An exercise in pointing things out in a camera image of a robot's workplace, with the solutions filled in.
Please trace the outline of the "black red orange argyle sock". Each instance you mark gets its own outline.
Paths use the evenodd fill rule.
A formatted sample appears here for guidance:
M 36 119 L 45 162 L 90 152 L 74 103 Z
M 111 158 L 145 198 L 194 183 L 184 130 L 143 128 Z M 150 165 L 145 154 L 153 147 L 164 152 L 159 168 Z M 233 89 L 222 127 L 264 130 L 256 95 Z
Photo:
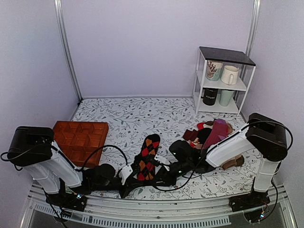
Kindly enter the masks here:
M 148 135 L 142 144 L 141 151 L 135 156 L 133 170 L 136 172 L 137 180 L 151 181 L 155 176 L 154 158 L 160 145 L 160 136 L 158 134 Z

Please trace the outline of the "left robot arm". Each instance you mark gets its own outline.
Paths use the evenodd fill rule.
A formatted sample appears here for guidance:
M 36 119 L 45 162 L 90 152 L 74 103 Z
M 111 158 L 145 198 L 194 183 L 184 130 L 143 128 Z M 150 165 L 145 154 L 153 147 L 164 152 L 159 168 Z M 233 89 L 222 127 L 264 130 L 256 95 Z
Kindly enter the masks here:
M 89 195 L 93 191 L 118 190 L 121 198 L 145 183 L 132 176 L 130 165 L 116 172 L 110 164 L 94 168 L 76 167 L 62 152 L 48 127 L 19 126 L 13 135 L 6 158 L 15 166 L 26 169 L 54 201 L 67 206 L 71 197 L 63 189 L 69 187 L 76 194 Z

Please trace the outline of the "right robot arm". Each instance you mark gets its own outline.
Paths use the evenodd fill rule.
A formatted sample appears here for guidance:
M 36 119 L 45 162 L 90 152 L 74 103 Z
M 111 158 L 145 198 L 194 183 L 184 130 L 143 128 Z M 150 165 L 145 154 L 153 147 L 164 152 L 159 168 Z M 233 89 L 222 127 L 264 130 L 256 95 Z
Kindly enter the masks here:
M 264 199 L 280 162 L 286 158 L 292 144 L 286 136 L 291 131 L 282 123 L 258 113 L 249 116 L 248 122 L 233 134 L 229 134 L 228 123 L 222 119 L 213 121 L 210 128 L 198 131 L 198 145 L 192 147 L 190 137 L 175 141 L 169 151 L 177 159 L 165 164 L 157 176 L 166 186 L 174 185 L 176 179 L 189 172 L 211 172 L 217 167 L 225 168 L 243 152 L 256 149 L 262 155 L 253 191 L 246 195 L 249 207 L 256 207 Z

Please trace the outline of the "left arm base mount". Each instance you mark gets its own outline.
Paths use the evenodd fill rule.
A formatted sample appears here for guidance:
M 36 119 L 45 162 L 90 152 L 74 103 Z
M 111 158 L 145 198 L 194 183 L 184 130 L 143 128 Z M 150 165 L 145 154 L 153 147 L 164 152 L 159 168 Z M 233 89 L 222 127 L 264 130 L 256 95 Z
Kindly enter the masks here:
M 59 206 L 61 209 L 71 209 L 81 212 L 84 212 L 87 203 L 87 197 L 85 195 L 67 192 L 66 185 L 61 179 L 59 179 L 59 192 L 56 194 L 46 193 L 46 198 L 47 203 Z

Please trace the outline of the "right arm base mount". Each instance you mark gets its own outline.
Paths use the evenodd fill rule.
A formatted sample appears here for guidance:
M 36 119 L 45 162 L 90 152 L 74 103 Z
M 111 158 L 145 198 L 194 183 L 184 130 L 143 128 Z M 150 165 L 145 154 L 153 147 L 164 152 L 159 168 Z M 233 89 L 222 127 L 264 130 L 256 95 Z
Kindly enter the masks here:
M 229 198 L 229 206 L 233 212 L 244 211 L 259 207 L 258 210 L 245 212 L 243 215 L 249 223 L 258 223 L 269 214 L 270 203 L 268 191 L 257 192 L 254 189 L 250 193 Z

